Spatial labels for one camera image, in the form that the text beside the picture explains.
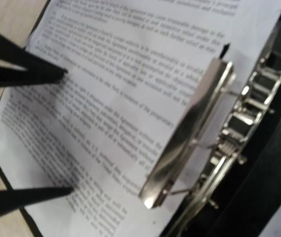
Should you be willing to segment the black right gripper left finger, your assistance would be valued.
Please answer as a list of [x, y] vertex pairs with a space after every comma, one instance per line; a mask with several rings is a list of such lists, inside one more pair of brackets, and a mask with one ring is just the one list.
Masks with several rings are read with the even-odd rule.
[[0, 190], [0, 217], [28, 205], [71, 194], [72, 187]]

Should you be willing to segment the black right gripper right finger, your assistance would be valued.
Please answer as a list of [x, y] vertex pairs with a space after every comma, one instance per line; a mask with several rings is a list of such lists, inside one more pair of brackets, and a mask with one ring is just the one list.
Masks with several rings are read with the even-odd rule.
[[0, 87], [57, 83], [66, 73], [0, 35]]

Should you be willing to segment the black clip folder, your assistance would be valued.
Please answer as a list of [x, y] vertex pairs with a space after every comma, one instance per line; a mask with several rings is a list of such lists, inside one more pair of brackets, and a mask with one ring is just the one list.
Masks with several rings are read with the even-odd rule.
[[[51, 0], [45, 5], [32, 33], [38, 27], [50, 2]], [[28, 40], [25, 44], [25, 51], [27, 51]], [[57, 83], [39, 85], [55, 85], [62, 80]], [[3, 87], [3, 92], [6, 88], [16, 87], [24, 86]], [[9, 183], [1, 167], [0, 173], [2, 180], [8, 185], [6, 190], [51, 187], [72, 187], [72, 193], [75, 190], [73, 186], [28, 186], [15, 189]], [[240, 157], [234, 162], [208, 200], [194, 207], [190, 206], [191, 197], [187, 194], [172, 195], [167, 198], [179, 195], [183, 197], [182, 201], [158, 237], [256, 237], [266, 231], [277, 212], [281, 211], [281, 85], [270, 104], [270, 111], [265, 114], [242, 150]], [[67, 196], [28, 205], [15, 211], [23, 212], [25, 225], [33, 236], [43, 237], [26, 208]]]

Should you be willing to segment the printed text paper sheet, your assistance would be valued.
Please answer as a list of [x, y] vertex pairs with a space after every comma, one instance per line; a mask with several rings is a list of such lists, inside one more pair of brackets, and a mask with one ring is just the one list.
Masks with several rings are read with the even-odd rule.
[[224, 45], [240, 88], [281, 0], [53, 0], [27, 51], [68, 71], [6, 88], [0, 167], [15, 189], [73, 186], [26, 211], [44, 237], [157, 237], [182, 196], [138, 195]]

